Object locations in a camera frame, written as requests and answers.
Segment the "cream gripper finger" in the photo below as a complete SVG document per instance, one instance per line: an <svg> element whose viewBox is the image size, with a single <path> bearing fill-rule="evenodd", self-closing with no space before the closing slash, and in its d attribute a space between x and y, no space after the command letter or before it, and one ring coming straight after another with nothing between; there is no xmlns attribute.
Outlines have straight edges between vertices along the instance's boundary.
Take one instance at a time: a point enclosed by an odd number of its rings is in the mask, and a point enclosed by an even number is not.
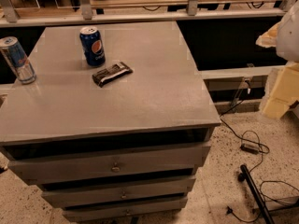
<svg viewBox="0 0 299 224"><path fill-rule="evenodd" d="M268 75L261 112L270 119L280 119L299 101L299 63L286 63Z"/></svg>
<svg viewBox="0 0 299 224"><path fill-rule="evenodd" d="M277 44L279 25L280 22L276 23L268 31L260 35L256 40L256 45L263 48L274 48Z"/></svg>

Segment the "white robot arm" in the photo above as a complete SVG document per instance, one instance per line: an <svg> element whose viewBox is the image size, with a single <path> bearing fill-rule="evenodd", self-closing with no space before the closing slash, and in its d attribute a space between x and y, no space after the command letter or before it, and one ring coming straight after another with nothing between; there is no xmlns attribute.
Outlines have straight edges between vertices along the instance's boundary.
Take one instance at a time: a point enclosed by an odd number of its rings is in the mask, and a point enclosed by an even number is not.
<svg viewBox="0 0 299 224"><path fill-rule="evenodd" d="M287 61L277 71L273 86L272 75L267 79L269 92L263 99L260 110L270 119L280 119L299 101L299 1L283 16L280 22L272 26L256 40L260 47L276 49L278 57Z"/></svg>

